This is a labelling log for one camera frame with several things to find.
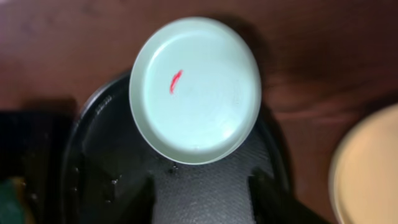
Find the green and yellow sponge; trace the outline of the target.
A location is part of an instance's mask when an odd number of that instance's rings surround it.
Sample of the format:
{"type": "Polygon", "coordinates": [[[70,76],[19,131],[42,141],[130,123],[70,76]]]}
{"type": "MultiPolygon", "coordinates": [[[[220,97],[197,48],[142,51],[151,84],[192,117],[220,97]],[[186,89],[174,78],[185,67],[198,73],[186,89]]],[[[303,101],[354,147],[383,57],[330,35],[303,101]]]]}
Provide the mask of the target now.
{"type": "Polygon", "coordinates": [[[25,224],[25,211],[11,179],[1,182],[1,224],[25,224]]]}

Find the light blue plate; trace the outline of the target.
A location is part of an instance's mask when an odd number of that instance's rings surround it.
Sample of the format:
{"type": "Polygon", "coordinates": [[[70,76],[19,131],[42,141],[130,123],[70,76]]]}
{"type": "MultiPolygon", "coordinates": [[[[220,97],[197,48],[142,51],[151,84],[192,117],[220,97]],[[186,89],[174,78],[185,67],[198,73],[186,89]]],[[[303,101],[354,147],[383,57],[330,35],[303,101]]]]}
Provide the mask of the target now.
{"type": "Polygon", "coordinates": [[[182,164],[209,164],[249,136],[261,106],[259,68],[226,24],[186,17],[155,32],[131,70],[129,104],[146,142],[182,164]]]}

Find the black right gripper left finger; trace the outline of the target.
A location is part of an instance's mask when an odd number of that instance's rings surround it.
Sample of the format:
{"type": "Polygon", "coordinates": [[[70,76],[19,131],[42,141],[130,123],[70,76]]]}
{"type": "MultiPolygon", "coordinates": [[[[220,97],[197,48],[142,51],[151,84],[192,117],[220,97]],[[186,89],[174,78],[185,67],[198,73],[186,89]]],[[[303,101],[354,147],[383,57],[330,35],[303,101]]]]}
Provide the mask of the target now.
{"type": "Polygon", "coordinates": [[[80,177],[80,223],[150,223],[155,203],[149,175],[112,175],[85,158],[80,177]]]}

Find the yellow plate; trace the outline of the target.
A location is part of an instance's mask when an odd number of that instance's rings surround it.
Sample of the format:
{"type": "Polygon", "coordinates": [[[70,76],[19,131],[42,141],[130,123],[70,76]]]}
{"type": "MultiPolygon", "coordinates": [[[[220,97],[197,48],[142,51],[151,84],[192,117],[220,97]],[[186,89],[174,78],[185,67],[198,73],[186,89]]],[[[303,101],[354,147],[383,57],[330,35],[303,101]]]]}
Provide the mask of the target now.
{"type": "Polygon", "coordinates": [[[339,223],[397,224],[397,105],[369,115],[344,136],[328,189],[339,223]]]}

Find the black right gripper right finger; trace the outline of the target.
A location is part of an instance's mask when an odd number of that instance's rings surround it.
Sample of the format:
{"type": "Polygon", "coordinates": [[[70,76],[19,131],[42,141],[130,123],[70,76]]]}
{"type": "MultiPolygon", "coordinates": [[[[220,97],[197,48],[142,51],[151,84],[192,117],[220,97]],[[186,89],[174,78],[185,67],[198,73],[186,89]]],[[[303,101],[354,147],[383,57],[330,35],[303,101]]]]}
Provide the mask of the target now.
{"type": "Polygon", "coordinates": [[[248,184],[257,224],[328,223],[280,188],[263,170],[254,169],[248,184]]]}

